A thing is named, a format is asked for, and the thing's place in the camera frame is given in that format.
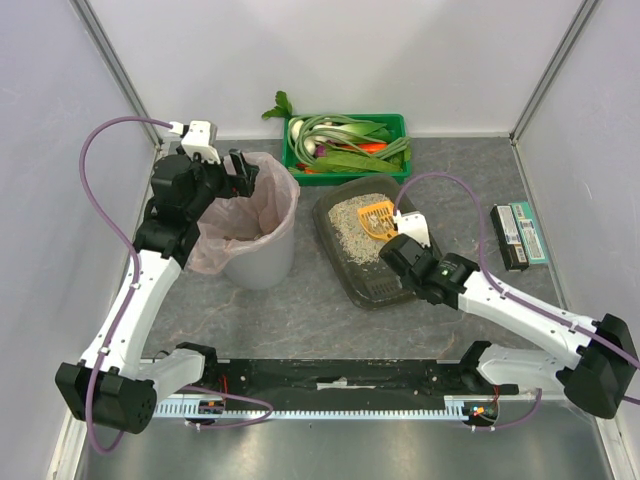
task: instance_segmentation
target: gray countertop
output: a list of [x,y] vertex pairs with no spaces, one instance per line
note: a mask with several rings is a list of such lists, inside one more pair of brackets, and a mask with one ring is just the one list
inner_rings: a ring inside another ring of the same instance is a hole
[[[229,148],[281,155],[280,140],[218,142]],[[505,138],[416,139],[413,173],[441,171],[463,178],[488,212],[495,203],[526,200],[524,186]],[[474,340],[507,347],[531,347],[488,320],[432,306],[424,301],[369,312],[354,306],[342,290],[320,239],[311,210],[332,187],[302,187],[296,213],[295,263],[278,286],[252,292],[224,275],[188,269],[169,291],[153,325],[144,355],[172,350],[182,341],[210,345],[235,358],[438,358],[457,359]],[[466,193],[452,182],[428,179],[409,191],[427,217],[444,252],[477,258],[477,219]],[[505,272],[489,227],[491,270],[512,286],[557,304],[546,267]]]

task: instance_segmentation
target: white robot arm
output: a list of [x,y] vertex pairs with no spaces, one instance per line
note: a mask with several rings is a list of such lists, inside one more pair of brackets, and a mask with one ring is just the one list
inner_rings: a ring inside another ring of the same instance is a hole
[[[583,332],[604,337],[637,358],[623,320],[610,314],[601,321],[576,315],[492,277],[502,289],[499,293],[475,262],[451,253],[436,258],[432,249],[413,235],[397,235],[385,244],[380,257],[418,298],[484,317],[542,348],[516,350],[476,342],[482,353],[475,368],[490,384],[564,391],[569,400],[592,415],[615,416],[635,367]],[[566,319],[570,326],[507,298],[508,292],[539,311]]]
[[[183,343],[153,364],[141,365],[140,357],[158,309],[198,239],[197,220],[216,198],[250,197],[258,174],[236,150],[229,152],[235,174],[227,172],[213,147],[216,128],[210,122],[172,126],[171,132],[182,137],[181,147],[154,165],[153,197],[133,242],[140,260],[139,280],[132,284],[131,262],[98,335],[77,364],[63,363],[56,374],[71,412],[85,420],[90,375],[104,356],[93,397],[94,422],[130,433],[146,427],[157,402],[185,385],[211,380],[208,370],[217,359],[210,347]],[[131,288],[136,292],[105,346]]]

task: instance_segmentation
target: metal floor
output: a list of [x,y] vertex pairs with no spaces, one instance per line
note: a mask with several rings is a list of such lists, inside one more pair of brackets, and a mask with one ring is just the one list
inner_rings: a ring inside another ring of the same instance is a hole
[[[501,402],[501,416],[517,418],[529,408]],[[76,480],[613,478],[593,418],[564,404],[543,404],[513,430],[471,433],[461,425],[275,420],[199,433],[181,420],[157,419],[144,433],[125,436],[112,456],[85,456]]]

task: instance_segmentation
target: litter box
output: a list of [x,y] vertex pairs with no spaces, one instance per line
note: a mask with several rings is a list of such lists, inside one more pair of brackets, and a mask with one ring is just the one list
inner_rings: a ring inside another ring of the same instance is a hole
[[[329,210],[345,200],[369,193],[382,193],[395,201],[400,187],[389,175],[363,177],[334,188],[321,197],[313,207],[313,221],[327,252],[329,261],[349,299],[365,310],[376,310],[390,305],[414,300],[415,295],[402,288],[398,277],[384,261],[358,265],[351,261],[338,240],[338,232],[329,220]],[[400,202],[400,211],[414,212],[409,198],[405,195]],[[431,237],[431,245],[436,258],[442,256],[438,245]]]

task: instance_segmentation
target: green plastic crate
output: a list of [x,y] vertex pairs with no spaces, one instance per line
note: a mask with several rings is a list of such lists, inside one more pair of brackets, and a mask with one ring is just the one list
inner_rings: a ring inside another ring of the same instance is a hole
[[[378,123],[386,123],[387,129],[391,133],[391,139],[396,140],[400,137],[404,137],[407,134],[407,130],[404,124],[404,117],[397,113],[378,113],[371,115],[348,115],[349,117],[371,120]],[[296,163],[300,161],[297,159],[293,150],[289,148],[287,138],[289,136],[289,122],[284,122],[284,140],[282,143],[282,163],[285,167],[294,167]],[[371,173],[292,173],[298,183],[302,186],[305,185],[340,185],[349,180],[354,180],[361,177],[369,177],[371,175],[380,175],[377,172]],[[411,175],[411,159],[404,163],[404,169],[402,172],[389,173],[398,183],[402,183],[405,179]]]

